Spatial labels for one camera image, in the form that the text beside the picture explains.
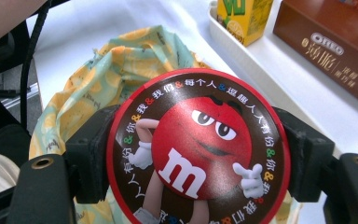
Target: cartoon eye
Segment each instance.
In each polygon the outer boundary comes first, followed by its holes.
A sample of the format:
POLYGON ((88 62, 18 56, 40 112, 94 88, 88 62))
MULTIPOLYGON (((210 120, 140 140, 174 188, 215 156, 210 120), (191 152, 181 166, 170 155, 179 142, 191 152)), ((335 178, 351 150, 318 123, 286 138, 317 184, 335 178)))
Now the cartoon eye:
POLYGON ((196 123, 202 126, 207 126, 214 122, 213 118, 198 110, 193 110, 193 113, 191 113, 191 118, 196 121, 196 123))
POLYGON ((225 140, 232 140, 237 135, 234 130, 219 121, 216 122, 216 133, 225 140))

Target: cartoon hand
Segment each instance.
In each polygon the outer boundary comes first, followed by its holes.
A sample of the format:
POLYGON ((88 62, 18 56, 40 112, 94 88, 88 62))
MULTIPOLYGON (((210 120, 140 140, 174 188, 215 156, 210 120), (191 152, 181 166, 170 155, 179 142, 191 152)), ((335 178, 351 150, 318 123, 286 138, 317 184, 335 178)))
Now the cartoon hand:
POLYGON ((260 198, 264 194, 261 172, 263 167, 256 164, 253 170, 243 168, 239 163, 232 164, 235 174, 242 176, 241 187, 246 198, 260 198))
POLYGON ((129 162, 143 170, 151 165, 153 163, 151 143, 139 142, 139 147, 135 155, 132 153, 129 154, 129 162))

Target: black cable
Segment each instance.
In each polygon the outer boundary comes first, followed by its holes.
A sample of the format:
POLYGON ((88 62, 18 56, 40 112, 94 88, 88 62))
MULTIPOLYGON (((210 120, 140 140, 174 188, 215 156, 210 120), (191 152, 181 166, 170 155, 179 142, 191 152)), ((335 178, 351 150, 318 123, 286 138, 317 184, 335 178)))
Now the black cable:
POLYGON ((28 75, 30 71, 31 61, 34 57, 34 49, 36 48, 37 40, 42 32, 43 25, 45 24, 48 10, 51 7, 51 0, 48 0, 40 9, 34 24, 34 29, 31 34, 30 43, 28 46, 25 61, 21 69, 21 82, 20 82, 20 113, 21 113, 21 126, 27 129, 27 91, 28 91, 28 75))

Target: cartoon arm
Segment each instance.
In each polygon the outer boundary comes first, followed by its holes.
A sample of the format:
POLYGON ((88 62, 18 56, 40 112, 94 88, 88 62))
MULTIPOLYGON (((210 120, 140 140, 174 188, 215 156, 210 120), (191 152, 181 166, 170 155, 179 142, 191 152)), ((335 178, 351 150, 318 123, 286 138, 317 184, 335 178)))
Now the cartoon arm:
POLYGON ((260 198, 264 194, 261 172, 263 167, 255 164, 252 170, 243 168, 239 163, 232 164, 235 174, 242 176, 241 187, 246 198, 260 198))
POLYGON ((139 147, 135 154, 129 154, 129 162, 136 167, 146 169, 153 163, 152 160, 152 138, 149 129, 156 129, 159 121, 155 119, 140 119, 136 122, 135 129, 139 136, 139 147))

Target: yellow juice box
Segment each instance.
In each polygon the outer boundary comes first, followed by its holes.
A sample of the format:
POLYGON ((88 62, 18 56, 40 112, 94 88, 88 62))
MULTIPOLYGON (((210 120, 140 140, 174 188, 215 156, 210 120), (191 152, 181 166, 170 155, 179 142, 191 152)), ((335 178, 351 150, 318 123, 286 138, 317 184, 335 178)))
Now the yellow juice box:
POLYGON ((273 0, 218 0, 217 20, 244 46, 260 38, 273 0))

